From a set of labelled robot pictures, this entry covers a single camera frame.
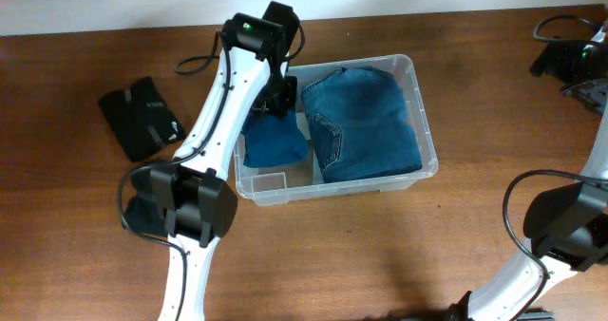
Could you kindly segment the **blue taped cloth bundle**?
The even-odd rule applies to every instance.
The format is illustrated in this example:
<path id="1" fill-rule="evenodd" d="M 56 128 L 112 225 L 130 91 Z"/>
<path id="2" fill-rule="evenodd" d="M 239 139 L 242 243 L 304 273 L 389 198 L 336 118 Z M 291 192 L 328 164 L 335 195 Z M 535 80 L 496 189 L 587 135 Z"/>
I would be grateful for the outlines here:
<path id="1" fill-rule="evenodd" d="M 250 168 L 277 167 L 304 161 L 309 145 L 297 126 L 296 114 L 249 117 L 241 129 L 245 139 L 243 164 Z"/>

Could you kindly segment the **dark blue jeans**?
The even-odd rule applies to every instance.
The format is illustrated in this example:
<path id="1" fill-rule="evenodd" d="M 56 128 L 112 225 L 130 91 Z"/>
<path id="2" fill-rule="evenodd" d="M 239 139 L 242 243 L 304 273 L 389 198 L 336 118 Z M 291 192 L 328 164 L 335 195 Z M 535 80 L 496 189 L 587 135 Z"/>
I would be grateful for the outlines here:
<path id="1" fill-rule="evenodd" d="M 394 76 L 339 67 L 300 93 L 317 163 L 326 183 L 415 172 L 423 167 Z"/>

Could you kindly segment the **black shirt with logo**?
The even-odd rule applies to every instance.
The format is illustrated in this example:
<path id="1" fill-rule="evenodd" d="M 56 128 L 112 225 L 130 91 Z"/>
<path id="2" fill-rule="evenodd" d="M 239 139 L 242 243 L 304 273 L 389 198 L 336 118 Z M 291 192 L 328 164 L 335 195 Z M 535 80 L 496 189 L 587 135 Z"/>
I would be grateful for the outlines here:
<path id="1" fill-rule="evenodd" d="M 151 77 L 106 93 L 98 106 L 131 162 L 144 161 L 185 139 L 184 128 Z"/>

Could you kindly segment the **dark green taped cloth bundle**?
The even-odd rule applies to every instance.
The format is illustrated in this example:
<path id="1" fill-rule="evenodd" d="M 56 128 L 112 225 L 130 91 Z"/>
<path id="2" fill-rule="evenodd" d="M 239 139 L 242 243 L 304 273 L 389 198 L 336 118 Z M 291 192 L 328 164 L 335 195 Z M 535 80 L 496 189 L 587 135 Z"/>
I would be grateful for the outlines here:
<path id="1" fill-rule="evenodd" d="M 119 183 L 118 202 L 123 202 L 123 190 L 129 182 L 136 193 L 123 211 L 124 220 L 129 228 L 138 234 L 167 237 L 164 220 L 159 215 L 154 198 L 150 171 L 165 164 L 165 161 L 149 161 L 133 168 Z"/>

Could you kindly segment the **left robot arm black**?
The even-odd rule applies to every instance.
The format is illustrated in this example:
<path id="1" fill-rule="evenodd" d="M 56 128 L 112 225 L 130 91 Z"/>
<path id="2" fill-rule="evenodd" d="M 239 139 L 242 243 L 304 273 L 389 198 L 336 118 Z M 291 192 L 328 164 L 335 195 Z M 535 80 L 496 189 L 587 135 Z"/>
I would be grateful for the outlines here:
<path id="1" fill-rule="evenodd" d="M 149 172 L 170 255 L 162 320 L 204 317 L 213 254 L 238 207 L 226 181 L 233 149 L 246 122 L 295 108 L 287 69 L 300 29 L 294 9 L 278 2 L 260 18 L 237 13 L 228 19 L 217 33 L 217 74 L 192 131 L 170 162 Z"/>

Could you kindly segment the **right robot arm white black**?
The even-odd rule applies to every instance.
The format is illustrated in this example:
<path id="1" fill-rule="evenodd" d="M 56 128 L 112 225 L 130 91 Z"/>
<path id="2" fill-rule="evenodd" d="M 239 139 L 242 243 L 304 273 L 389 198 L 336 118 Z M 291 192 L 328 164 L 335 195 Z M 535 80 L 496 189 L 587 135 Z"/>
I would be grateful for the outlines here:
<path id="1" fill-rule="evenodd" d="M 449 306 L 446 320 L 550 320 L 533 304 L 550 289 L 607 262 L 607 122 L 580 174 L 540 170 L 569 184 L 538 194 L 528 208 L 518 251 L 484 286 Z"/>

